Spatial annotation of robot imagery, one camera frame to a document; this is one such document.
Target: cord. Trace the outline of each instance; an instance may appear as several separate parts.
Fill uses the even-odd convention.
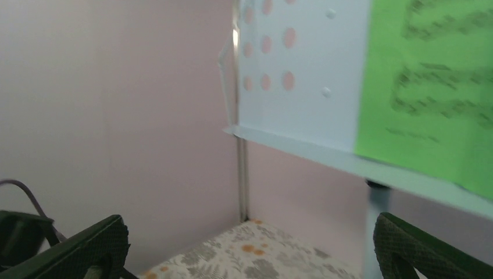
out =
[[[46,216],[45,212],[43,211],[43,208],[41,208],[40,203],[36,200],[36,197],[33,195],[31,190],[29,190],[28,186],[26,186],[24,183],[20,182],[19,180],[15,180],[15,179],[0,180],[0,187],[7,185],[7,184],[12,184],[12,185],[15,185],[15,186],[21,188],[22,191],[24,191],[24,193],[26,193],[29,200],[31,200],[31,203],[33,204],[33,206],[36,209],[36,211],[38,212],[38,214],[41,217],[48,218]],[[58,230],[56,230],[54,227],[53,227],[53,231],[55,232],[55,235],[60,242],[67,240],[67,238],[63,234],[61,234]]]

